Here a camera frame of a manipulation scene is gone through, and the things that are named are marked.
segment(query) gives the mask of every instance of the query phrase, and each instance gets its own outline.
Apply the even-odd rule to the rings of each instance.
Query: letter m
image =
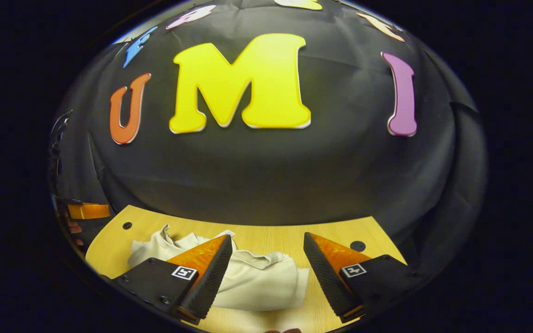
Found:
[[[264,34],[254,38],[233,64],[211,43],[190,47],[174,57],[180,66],[172,133],[201,131],[207,124],[197,108],[197,88],[213,118],[228,127],[250,82],[252,97],[242,119],[253,128],[301,129],[311,113],[302,104],[297,53],[304,38]]]

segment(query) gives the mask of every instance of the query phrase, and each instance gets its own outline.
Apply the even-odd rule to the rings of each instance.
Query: wooden table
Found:
[[[123,229],[126,222],[132,223],[128,230]],[[315,225],[247,226],[182,219],[133,206],[118,213],[93,240],[86,253],[87,263],[99,274],[116,278],[130,269],[127,259],[131,256],[133,240],[148,242],[151,235],[165,224],[170,225],[170,237],[173,240],[179,240],[191,232],[213,238],[229,229],[236,233],[233,240],[238,249],[258,254],[273,251],[286,253],[299,268],[310,268],[303,252],[304,232],[318,234],[347,247],[353,241],[362,241],[366,245],[363,251],[365,255],[374,258],[389,254],[406,264],[373,217]],[[268,312],[213,307],[198,327],[210,333],[263,333],[271,329],[284,331],[295,327],[305,333],[325,333],[348,324],[351,322],[341,324],[341,320],[334,315],[310,269],[307,292],[301,307]]]

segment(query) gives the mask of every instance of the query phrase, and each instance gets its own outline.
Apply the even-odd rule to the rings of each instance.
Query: fisheye lens view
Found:
[[[208,333],[341,333],[452,261],[487,183],[449,64],[340,0],[187,1],[116,36],[51,120],[87,265]]]

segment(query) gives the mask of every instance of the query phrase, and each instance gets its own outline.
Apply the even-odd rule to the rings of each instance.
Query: dark background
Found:
[[[86,272],[63,262],[68,247],[55,246],[64,240],[45,181],[53,113],[77,73],[121,33],[95,38],[148,4],[0,2],[0,331],[171,331],[109,303],[76,275]],[[426,42],[459,74],[483,114],[490,175],[461,254],[362,330],[533,332],[533,3],[364,6]]]

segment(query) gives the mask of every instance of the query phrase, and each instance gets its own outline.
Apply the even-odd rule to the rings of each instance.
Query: crumpled towel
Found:
[[[186,250],[209,241],[209,238],[190,233],[181,240],[169,236],[170,226],[155,232],[149,242],[133,241],[131,267],[149,258],[169,260]],[[225,230],[218,234],[235,234]],[[231,241],[232,255],[222,284],[213,302],[218,308],[248,311],[272,311],[302,305],[307,290],[309,268],[298,268],[292,257],[280,252],[257,255],[237,249]]]

